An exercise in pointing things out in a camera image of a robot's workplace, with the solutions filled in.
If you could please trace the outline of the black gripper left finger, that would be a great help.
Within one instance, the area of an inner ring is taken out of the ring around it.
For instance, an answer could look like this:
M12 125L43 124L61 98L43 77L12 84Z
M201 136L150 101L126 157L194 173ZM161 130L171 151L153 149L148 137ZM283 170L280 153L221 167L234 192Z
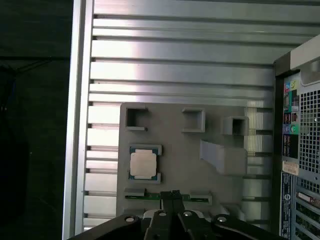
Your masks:
M162 209L152 217L123 214L72 237L73 240L168 240L174 218L177 191L160 193Z

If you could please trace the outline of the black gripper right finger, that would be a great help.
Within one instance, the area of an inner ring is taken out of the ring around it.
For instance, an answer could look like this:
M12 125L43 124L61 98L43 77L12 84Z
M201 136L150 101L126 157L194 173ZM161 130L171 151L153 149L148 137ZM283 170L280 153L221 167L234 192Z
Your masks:
M227 214L218 214L210 220L185 209L178 190L170 192L171 209L188 240L283 240L282 236L249 224Z

